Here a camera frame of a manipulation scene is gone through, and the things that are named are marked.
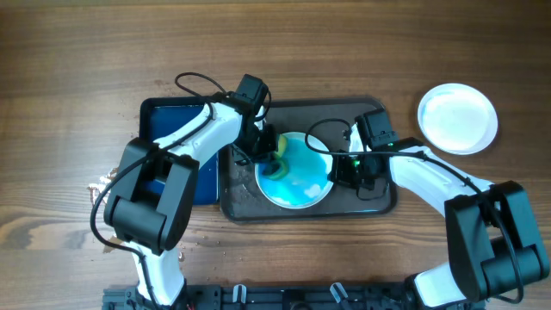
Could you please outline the white plate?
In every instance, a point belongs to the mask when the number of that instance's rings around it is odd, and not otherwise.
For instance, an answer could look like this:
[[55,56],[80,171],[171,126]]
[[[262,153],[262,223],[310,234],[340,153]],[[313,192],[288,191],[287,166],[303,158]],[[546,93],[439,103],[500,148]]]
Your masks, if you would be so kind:
[[321,202],[330,192],[333,182],[328,179],[332,156],[309,149],[305,134],[283,133],[287,148],[282,158],[287,161],[288,172],[277,180],[262,175],[266,164],[255,165],[255,178],[261,193],[275,205],[287,209],[309,208]]
[[418,126],[438,149],[470,155],[486,149],[498,133],[498,116],[492,102],[466,84],[440,84],[421,98]]

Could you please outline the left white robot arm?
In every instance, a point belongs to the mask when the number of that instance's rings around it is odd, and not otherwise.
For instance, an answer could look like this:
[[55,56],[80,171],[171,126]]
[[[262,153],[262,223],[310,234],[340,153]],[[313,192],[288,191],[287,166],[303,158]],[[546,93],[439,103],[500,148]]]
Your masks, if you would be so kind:
[[202,111],[175,132],[131,140],[115,178],[96,200],[120,241],[96,238],[131,253],[139,274],[136,287],[105,291],[106,309],[192,308],[176,245],[189,223],[200,168],[226,146],[239,165],[275,157],[278,135],[263,122],[271,93],[261,79],[244,75],[235,91],[220,90],[202,101]]

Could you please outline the green yellow sponge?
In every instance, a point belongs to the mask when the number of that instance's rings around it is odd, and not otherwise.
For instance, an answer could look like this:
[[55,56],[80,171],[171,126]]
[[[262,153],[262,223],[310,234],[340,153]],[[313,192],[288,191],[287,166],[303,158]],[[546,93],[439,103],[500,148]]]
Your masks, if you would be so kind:
[[288,139],[284,135],[278,136],[277,149],[270,155],[270,161],[262,170],[262,176],[270,180],[279,180],[288,174],[288,161],[283,157],[288,147]]

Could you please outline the white plate front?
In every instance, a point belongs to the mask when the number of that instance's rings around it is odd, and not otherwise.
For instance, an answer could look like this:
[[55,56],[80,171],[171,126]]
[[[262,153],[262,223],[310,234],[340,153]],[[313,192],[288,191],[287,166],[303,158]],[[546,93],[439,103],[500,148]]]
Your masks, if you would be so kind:
[[328,179],[332,156],[309,149],[305,134],[283,133],[287,148],[282,158],[287,161],[288,172],[277,180],[262,175],[266,164],[255,165],[255,178],[261,193],[275,205],[287,209],[309,208],[321,202],[330,192],[333,182]]

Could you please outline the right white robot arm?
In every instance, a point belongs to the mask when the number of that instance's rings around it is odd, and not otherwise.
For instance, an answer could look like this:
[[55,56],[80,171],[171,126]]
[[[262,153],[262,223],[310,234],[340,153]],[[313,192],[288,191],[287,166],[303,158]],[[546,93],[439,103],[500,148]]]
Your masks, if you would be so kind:
[[333,154],[329,178],[372,190],[386,178],[440,213],[448,261],[412,277],[420,308],[519,303],[527,285],[546,279],[550,261],[523,186],[492,183],[447,164],[418,139],[399,139],[383,109],[358,115],[344,130],[348,151]]

